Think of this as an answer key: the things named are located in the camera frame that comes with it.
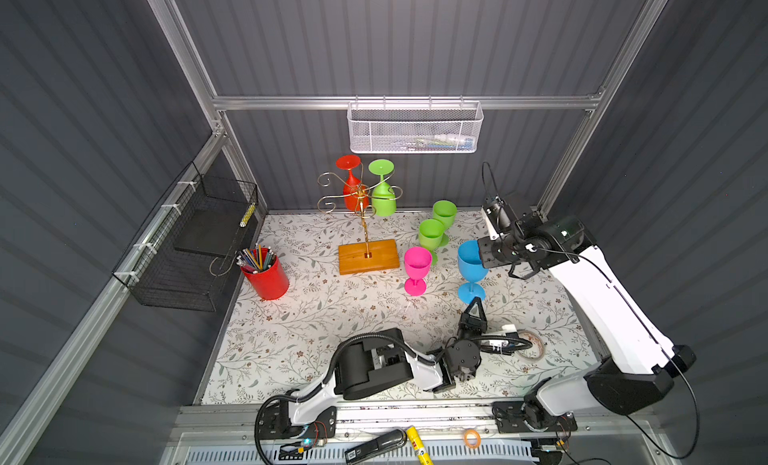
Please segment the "blue wine glass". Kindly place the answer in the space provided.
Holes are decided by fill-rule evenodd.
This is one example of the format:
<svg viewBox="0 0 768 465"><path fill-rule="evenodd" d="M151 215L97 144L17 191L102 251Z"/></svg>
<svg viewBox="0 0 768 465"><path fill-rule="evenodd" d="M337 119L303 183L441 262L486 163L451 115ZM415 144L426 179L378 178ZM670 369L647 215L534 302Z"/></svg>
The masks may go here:
<svg viewBox="0 0 768 465"><path fill-rule="evenodd" d="M480 247L477 240L462 243L458 248L458 269L466 283L458 289L458 297L465 304L470 304L476 297L486 299L486 291L479 284L488 270L483 266Z"/></svg>

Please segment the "green wine glass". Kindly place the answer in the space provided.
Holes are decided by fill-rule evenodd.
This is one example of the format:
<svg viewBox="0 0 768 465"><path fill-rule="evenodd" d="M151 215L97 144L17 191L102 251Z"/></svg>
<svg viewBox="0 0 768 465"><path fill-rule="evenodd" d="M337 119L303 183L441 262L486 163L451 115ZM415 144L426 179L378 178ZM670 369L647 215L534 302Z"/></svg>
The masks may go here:
<svg viewBox="0 0 768 465"><path fill-rule="evenodd" d="M369 164L369 171L379 178L373 188L372 207L376 216L388 217L396 211L396 195L388 179L394 172L394 163L388 159L376 159Z"/></svg>
<svg viewBox="0 0 768 465"><path fill-rule="evenodd" d="M427 249L432 256L432 263L438 263L437 249L441 246L445 227L440 220L426 219L419 225L418 237L422 248Z"/></svg>
<svg viewBox="0 0 768 465"><path fill-rule="evenodd" d="M450 241L447 232L455 221L457 211L458 209L456 204L449 200L438 200L433 204L432 218L439 221L443 226L443 235L441 238L440 247L447 246Z"/></svg>

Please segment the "pink wine glass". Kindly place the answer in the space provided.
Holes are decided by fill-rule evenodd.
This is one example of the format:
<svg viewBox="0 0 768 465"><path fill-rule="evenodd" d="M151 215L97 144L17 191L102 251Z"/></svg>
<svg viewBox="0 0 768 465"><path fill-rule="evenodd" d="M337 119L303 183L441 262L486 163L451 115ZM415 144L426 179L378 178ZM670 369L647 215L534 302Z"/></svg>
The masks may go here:
<svg viewBox="0 0 768 465"><path fill-rule="evenodd" d="M408 276L404 290L411 296L421 296L426 292L425 277L431 270L432 253L423 247L412 247L404 255L404 266Z"/></svg>

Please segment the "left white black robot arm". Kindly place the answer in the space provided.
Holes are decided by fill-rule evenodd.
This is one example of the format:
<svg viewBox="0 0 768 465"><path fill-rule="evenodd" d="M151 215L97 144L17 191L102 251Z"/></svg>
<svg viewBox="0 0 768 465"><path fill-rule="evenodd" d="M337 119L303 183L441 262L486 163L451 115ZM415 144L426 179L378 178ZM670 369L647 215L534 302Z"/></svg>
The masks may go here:
<svg viewBox="0 0 768 465"><path fill-rule="evenodd" d="M481 364L477 340L486 331L482 301L476 297L461 314L457 335L429 353L408 345L398 328L351 337L337 347L320 378L265 401L254 436L303 436L316 423L331 424L340 401L361 400L408 382L430 393L451 390L475 377Z"/></svg>

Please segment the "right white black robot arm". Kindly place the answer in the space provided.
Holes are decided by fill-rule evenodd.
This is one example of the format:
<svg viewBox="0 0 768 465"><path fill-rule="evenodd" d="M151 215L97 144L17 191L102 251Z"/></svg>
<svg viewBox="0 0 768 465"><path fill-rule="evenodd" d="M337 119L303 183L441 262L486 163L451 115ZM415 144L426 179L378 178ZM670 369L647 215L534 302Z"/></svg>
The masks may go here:
<svg viewBox="0 0 768 465"><path fill-rule="evenodd" d="M596 407L628 416L661 401L675 377L695 363L689 346L674 344L644 314L577 217L544 222L534 214L514 218L508 207L486 205L483 218L489 235L478 242L482 265L526 262L533 272L548 271L608 350L599 364L543 380L525 395L520 414L531 430L546 431L569 412Z"/></svg>

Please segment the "red wine glass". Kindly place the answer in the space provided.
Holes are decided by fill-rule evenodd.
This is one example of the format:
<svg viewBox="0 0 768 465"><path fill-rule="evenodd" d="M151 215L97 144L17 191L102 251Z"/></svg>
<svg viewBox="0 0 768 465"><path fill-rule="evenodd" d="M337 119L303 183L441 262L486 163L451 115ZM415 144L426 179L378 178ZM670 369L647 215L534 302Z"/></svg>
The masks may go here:
<svg viewBox="0 0 768 465"><path fill-rule="evenodd" d="M361 159L354 154L348 154L336 160L336 166L347 172L347 177L343 179L343 196L346 208L349 211L359 212L361 210L359 188L361 180L357 178L353 170L361 165Z"/></svg>

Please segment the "clear tape roll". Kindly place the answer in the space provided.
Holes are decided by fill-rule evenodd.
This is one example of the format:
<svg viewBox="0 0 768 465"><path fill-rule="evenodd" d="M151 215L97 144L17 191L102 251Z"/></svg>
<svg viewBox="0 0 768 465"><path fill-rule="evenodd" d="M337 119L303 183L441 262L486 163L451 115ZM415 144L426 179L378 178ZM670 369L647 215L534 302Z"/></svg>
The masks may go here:
<svg viewBox="0 0 768 465"><path fill-rule="evenodd" d="M529 363L535 363L542 360L546 353L546 345L542 338L529 330L519 330L518 335L521 339L529 341L532 346L525 350L519 350L516 356Z"/></svg>

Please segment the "yellow glue tube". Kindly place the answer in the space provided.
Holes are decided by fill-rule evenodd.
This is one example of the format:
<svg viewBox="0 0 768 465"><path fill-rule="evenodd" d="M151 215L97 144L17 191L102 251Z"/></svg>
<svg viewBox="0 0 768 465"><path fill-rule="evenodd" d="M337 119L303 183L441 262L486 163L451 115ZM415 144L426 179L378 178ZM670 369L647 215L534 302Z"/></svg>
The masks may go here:
<svg viewBox="0 0 768 465"><path fill-rule="evenodd" d="M406 436L409 440L409 442L412 445L412 448L417 456L417 459L419 461L420 465L433 465L434 462L432 461L426 446L424 445L419 432L417 429L413 426L409 427L406 430Z"/></svg>

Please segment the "black stapler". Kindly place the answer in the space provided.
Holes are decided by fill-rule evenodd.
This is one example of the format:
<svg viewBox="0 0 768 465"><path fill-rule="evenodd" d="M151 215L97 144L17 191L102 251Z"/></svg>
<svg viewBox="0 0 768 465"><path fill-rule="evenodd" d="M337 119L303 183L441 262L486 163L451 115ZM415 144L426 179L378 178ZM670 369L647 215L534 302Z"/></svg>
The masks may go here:
<svg viewBox="0 0 768 465"><path fill-rule="evenodd" d="M367 442L356 445L344 452L347 465L355 465L403 447L407 442L406 432L394 429Z"/></svg>

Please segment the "red pencil cup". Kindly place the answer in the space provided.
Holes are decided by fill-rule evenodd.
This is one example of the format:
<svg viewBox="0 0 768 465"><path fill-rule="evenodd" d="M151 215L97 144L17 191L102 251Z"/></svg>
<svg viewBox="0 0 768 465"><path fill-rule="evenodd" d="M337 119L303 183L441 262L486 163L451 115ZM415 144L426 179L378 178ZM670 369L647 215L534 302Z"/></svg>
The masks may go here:
<svg viewBox="0 0 768 465"><path fill-rule="evenodd" d="M288 291L289 279L273 249L262 245L242 249L236 254L236 263L260 298L276 300Z"/></svg>

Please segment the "yellow marker in black basket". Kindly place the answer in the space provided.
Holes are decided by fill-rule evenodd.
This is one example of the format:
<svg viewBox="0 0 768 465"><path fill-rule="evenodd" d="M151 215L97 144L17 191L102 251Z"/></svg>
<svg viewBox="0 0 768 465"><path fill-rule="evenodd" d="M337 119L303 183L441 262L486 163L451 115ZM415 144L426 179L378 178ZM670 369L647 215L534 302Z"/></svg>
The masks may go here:
<svg viewBox="0 0 768 465"><path fill-rule="evenodd" d="M255 212L255 209L256 209L256 204L255 203L251 203L248 206L247 210L243 214L243 216L241 218L241 221L240 221L240 227L241 228L245 228L248 225L249 220L251 219L251 217L253 216L253 214Z"/></svg>

